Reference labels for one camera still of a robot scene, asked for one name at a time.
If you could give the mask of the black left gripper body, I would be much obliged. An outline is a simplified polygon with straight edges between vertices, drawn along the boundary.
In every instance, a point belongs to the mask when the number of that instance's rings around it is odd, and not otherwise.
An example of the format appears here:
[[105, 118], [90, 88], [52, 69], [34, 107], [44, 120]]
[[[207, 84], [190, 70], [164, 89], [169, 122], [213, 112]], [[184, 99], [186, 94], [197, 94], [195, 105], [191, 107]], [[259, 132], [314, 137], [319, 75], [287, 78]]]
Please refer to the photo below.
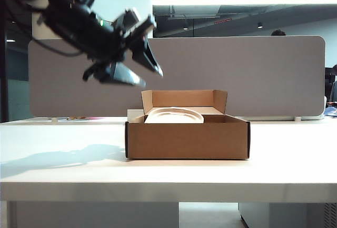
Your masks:
[[147, 33], [155, 27], [155, 20], [153, 16], [149, 15], [134, 30], [125, 34], [123, 22], [118, 21], [111, 36], [108, 37], [107, 43], [95, 54], [88, 55], [93, 64], [84, 71], [82, 79], [88, 81], [92, 77], [100, 83], [115, 83], [111, 80], [110, 66], [117, 62], [123, 63], [126, 51], [131, 51], [131, 44], [138, 38], [147, 37]]

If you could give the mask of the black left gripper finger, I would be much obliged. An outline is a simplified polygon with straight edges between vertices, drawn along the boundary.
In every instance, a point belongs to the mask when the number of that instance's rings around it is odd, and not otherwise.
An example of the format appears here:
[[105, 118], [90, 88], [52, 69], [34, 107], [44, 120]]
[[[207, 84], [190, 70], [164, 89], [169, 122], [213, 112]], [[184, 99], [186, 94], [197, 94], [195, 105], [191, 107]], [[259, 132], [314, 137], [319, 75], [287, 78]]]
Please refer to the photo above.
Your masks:
[[163, 77], [163, 71], [151, 51], [147, 37], [136, 39], [131, 44], [131, 51], [132, 59], [134, 61], [146, 69], [158, 74], [160, 77]]
[[121, 62], [110, 66], [112, 82], [135, 86], [146, 86], [146, 82]]

